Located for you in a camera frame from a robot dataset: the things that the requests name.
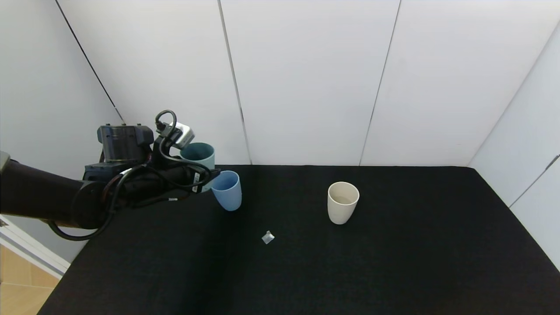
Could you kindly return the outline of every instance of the cup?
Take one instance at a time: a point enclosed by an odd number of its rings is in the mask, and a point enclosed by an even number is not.
[[[188,146],[186,146],[186,148],[182,149],[180,154],[183,160],[202,164],[209,169],[214,169],[214,147],[207,143],[202,143],[202,142],[191,143]],[[194,166],[194,168],[198,170],[199,173],[202,172],[202,169],[197,168],[196,166]],[[193,183],[199,180],[200,180],[199,176],[194,176]],[[212,187],[212,180],[208,184],[202,186],[200,192],[208,191],[211,187]],[[197,189],[198,186],[193,187],[193,192],[197,192]]]
[[[354,212],[360,192],[356,186],[347,182],[336,182],[329,187],[327,210],[334,224],[344,224]]]
[[[223,170],[214,179],[212,192],[227,211],[235,211],[241,206],[241,182],[239,175],[232,170]]]

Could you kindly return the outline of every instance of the cup rim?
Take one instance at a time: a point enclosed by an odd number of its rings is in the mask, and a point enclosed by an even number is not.
[[[217,191],[217,192],[228,191],[228,190],[233,189],[233,188],[234,188],[235,186],[237,186],[237,184],[239,183],[239,174],[237,174],[237,172],[234,172],[234,171],[232,171],[232,170],[223,170],[223,171],[220,172],[220,175],[221,175],[222,173],[233,173],[233,174],[235,174],[235,177],[237,177],[237,181],[236,181],[235,184],[234,184],[233,186],[231,186],[230,188],[228,188],[228,189],[223,189],[223,190],[222,190],[222,189],[215,189],[215,188],[214,188],[214,185],[212,184],[212,190],[213,190],[213,191]]]
[[[352,203],[340,203],[340,202],[336,201],[336,200],[330,195],[330,189],[331,189],[334,185],[340,184],[340,183],[348,184],[348,185],[352,186],[352,188],[354,188],[354,189],[356,190],[356,192],[358,193],[358,197],[356,197],[356,200],[354,200]],[[327,195],[329,195],[329,199],[331,199],[334,203],[336,203],[337,205],[341,205],[341,206],[352,206],[352,205],[354,205],[355,203],[357,203],[358,200],[360,200],[360,191],[358,190],[358,188],[356,188],[356,186],[354,186],[354,185],[352,185],[352,184],[350,184],[350,183],[348,183],[348,182],[336,182],[336,183],[332,183],[332,184],[329,186],[329,189],[327,190]]]

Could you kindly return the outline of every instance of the white cup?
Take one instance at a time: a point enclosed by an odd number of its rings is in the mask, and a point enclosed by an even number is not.
[[[334,224],[346,223],[360,199],[358,188],[347,182],[336,182],[329,187],[328,195],[329,219]]]

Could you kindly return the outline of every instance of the black tablecloth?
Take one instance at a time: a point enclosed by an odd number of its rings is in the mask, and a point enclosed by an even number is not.
[[[224,168],[239,210],[212,192],[123,210],[40,314],[560,314],[560,273],[473,169]],[[337,181],[361,194],[344,225]]]

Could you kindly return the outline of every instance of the wooden floor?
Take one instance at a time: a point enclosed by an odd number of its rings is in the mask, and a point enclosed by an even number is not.
[[[0,315],[36,315],[58,279],[0,245]]]

